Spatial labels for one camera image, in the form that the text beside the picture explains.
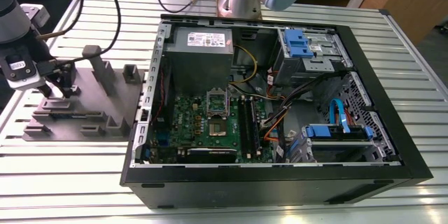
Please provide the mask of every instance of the blue drive bracket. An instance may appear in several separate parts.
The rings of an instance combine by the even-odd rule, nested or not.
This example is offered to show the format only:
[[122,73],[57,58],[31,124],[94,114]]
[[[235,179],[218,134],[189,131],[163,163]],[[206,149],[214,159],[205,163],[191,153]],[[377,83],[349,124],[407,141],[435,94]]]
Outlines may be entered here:
[[291,58],[313,58],[314,53],[309,51],[307,39],[301,30],[285,29],[285,43]]
[[370,140],[374,137],[371,128],[365,126],[363,131],[365,131],[366,139]]
[[310,125],[305,127],[306,137],[330,137],[326,125]]

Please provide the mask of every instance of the yellow wire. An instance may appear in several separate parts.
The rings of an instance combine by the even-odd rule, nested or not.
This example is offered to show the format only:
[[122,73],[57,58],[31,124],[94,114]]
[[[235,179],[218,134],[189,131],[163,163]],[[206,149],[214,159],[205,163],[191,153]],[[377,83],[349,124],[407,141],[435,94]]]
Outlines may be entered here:
[[243,47],[241,47],[241,46],[238,46],[238,45],[234,45],[237,48],[239,48],[249,56],[250,56],[250,59],[251,59],[251,61],[253,61],[253,73],[250,74],[250,76],[246,78],[246,79],[243,79],[243,80],[241,80],[241,81],[230,81],[230,84],[237,84],[237,83],[243,83],[243,82],[246,82],[247,80],[250,80],[251,79],[251,77],[257,74],[257,60],[255,60],[255,58],[254,58],[254,56],[250,54],[250,52],[243,48]]

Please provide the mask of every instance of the orange wire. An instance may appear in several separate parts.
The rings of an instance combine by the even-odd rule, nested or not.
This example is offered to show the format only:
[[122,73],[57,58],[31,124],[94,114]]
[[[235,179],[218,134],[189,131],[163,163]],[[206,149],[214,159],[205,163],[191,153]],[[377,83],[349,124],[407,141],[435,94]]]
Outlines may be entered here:
[[267,86],[267,90],[265,91],[266,92],[265,94],[269,98],[277,98],[277,97],[274,97],[273,95],[269,94],[270,88],[271,88],[271,85]]
[[267,138],[269,133],[273,131],[274,127],[277,126],[277,124],[279,123],[279,121],[282,120],[282,118],[285,117],[286,113],[287,113],[287,112],[285,112],[285,113],[282,114],[282,116],[277,119],[277,121],[275,121],[274,124],[271,125],[270,129],[267,130],[267,132],[265,133],[265,135],[263,135],[263,137],[262,137],[263,140]]

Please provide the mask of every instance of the label sticker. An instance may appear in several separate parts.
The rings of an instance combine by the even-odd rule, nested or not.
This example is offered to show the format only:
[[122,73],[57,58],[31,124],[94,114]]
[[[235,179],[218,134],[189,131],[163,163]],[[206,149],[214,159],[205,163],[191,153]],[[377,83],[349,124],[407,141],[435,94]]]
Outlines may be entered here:
[[189,33],[186,45],[191,47],[225,47],[225,34]]
[[319,46],[309,45],[309,49],[310,49],[311,51],[321,51],[321,47],[319,47]]
[[273,85],[273,76],[267,76],[267,84]]
[[17,62],[9,64],[10,70],[21,69],[25,66],[26,66],[26,64],[25,64],[23,61],[17,61]]
[[275,149],[279,157],[282,157],[282,154],[283,154],[283,150],[281,149],[279,145],[277,145],[277,149]]

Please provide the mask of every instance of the power supply label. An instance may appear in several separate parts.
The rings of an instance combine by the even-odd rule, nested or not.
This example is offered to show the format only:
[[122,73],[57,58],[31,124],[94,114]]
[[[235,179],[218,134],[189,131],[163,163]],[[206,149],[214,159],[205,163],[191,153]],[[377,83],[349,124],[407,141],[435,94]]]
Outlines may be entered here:
[[186,45],[191,47],[225,47],[225,35],[189,33]]

